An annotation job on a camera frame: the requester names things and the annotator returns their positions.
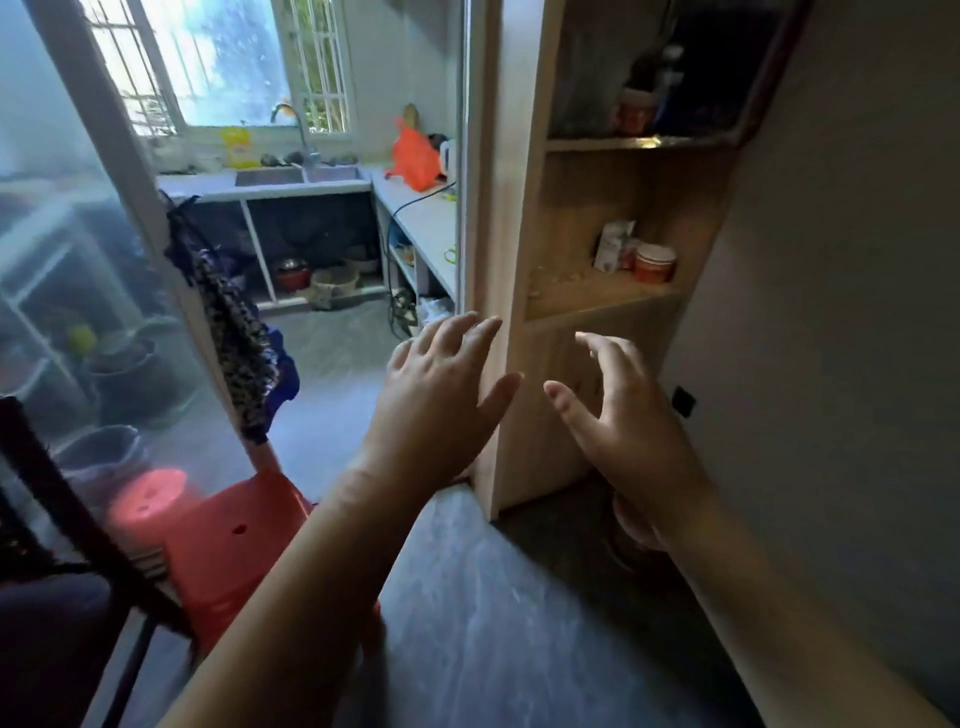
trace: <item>left hand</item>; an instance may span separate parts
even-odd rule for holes
[[[396,347],[354,469],[430,497],[473,462],[523,380],[504,375],[480,399],[480,373],[501,323],[451,316]]]

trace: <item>faucet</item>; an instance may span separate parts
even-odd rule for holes
[[[292,106],[290,106],[290,104],[287,104],[285,101],[281,101],[279,104],[277,104],[274,107],[274,110],[271,112],[270,123],[271,124],[276,123],[276,114],[281,109],[289,109],[294,113],[294,118],[297,119],[297,129],[300,132],[300,144],[302,145],[303,161],[304,163],[306,163],[307,158],[310,157],[310,155],[313,155],[316,153],[313,150],[311,150],[306,143],[306,134],[303,133],[303,120],[300,118],[300,115],[297,113],[297,110],[294,109]]]

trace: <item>red plastic stool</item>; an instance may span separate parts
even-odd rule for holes
[[[184,471],[149,471],[124,486],[107,518],[114,532],[138,546],[160,546],[170,528],[200,502]]]
[[[263,473],[202,501],[166,535],[170,580],[209,652],[306,521],[300,491]]]

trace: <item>glass door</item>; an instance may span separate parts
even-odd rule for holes
[[[136,550],[163,509],[252,466],[21,2],[0,5],[0,28],[0,393]],[[41,541],[67,549],[5,466],[0,487]]]

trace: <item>patterned cloth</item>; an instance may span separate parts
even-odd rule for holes
[[[256,306],[230,281],[223,261],[187,217],[198,199],[175,205],[167,198],[170,247],[165,254],[200,293],[240,433],[261,445],[277,409],[300,390],[300,378],[283,349],[283,335],[259,320]]]

